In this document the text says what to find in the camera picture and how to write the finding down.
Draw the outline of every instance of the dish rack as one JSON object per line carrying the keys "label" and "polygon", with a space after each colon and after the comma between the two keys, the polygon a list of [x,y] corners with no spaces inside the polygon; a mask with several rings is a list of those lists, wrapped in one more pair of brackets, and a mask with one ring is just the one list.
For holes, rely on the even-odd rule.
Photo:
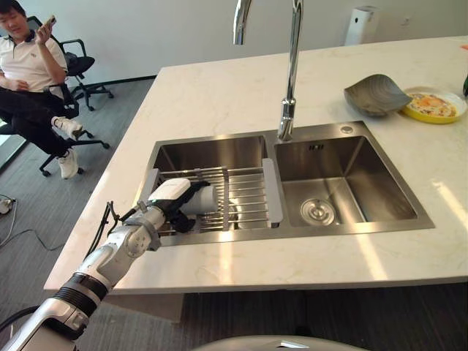
{"label": "dish rack", "polygon": [[[148,199],[159,185],[170,178],[207,181],[216,188],[218,211],[188,216],[196,219],[189,233],[278,227],[282,220],[276,176],[270,159],[264,159],[262,167],[228,169],[219,166],[174,171],[156,168],[147,177],[140,199]],[[180,234],[169,222],[160,227],[158,233],[160,236]]]}

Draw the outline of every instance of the white polo shirt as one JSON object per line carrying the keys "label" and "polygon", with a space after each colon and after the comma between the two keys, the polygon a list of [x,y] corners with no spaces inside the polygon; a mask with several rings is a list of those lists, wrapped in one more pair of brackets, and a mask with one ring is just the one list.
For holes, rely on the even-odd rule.
{"label": "white polo shirt", "polygon": [[[55,84],[49,76],[44,61],[42,60],[39,48],[34,42],[35,33],[26,41],[15,45],[9,37],[0,38],[0,69],[7,79],[24,80],[29,84],[29,91],[43,92],[46,86]],[[45,46],[57,61],[57,63],[67,71],[67,62],[59,45],[54,39],[49,39]],[[59,87],[50,89],[50,92],[61,99],[63,95]]]}

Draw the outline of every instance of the hand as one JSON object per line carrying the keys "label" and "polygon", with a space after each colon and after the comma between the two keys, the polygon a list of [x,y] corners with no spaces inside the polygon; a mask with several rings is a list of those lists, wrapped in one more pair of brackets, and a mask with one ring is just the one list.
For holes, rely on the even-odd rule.
{"label": "hand", "polygon": [[36,44],[45,45],[52,34],[52,28],[46,24],[36,30]]}
{"label": "hand", "polygon": [[24,80],[8,80],[7,88],[13,91],[29,91],[29,84]]}

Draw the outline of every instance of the drain strainer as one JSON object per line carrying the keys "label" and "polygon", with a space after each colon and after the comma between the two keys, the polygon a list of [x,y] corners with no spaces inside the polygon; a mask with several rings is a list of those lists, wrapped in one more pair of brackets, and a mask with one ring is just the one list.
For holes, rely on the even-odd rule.
{"label": "drain strainer", "polygon": [[309,199],[301,205],[301,216],[312,225],[329,225],[335,220],[335,208],[326,200]]}

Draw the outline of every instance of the faucet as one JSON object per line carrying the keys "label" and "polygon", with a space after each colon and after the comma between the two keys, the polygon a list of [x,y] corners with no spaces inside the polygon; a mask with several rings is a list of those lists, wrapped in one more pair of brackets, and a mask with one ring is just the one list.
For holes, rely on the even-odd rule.
{"label": "faucet", "polygon": [[[234,26],[233,26],[233,41],[234,45],[242,45],[244,43],[245,30],[247,25],[247,15],[252,0],[238,0],[235,8]],[[278,128],[278,138],[281,141],[292,139],[293,120],[295,109],[294,86],[295,76],[298,70],[298,43],[301,32],[301,20],[303,12],[303,0],[292,0],[292,29],[291,29],[291,44],[290,44],[290,63],[288,68],[287,93],[282,100],[283,112]]]}

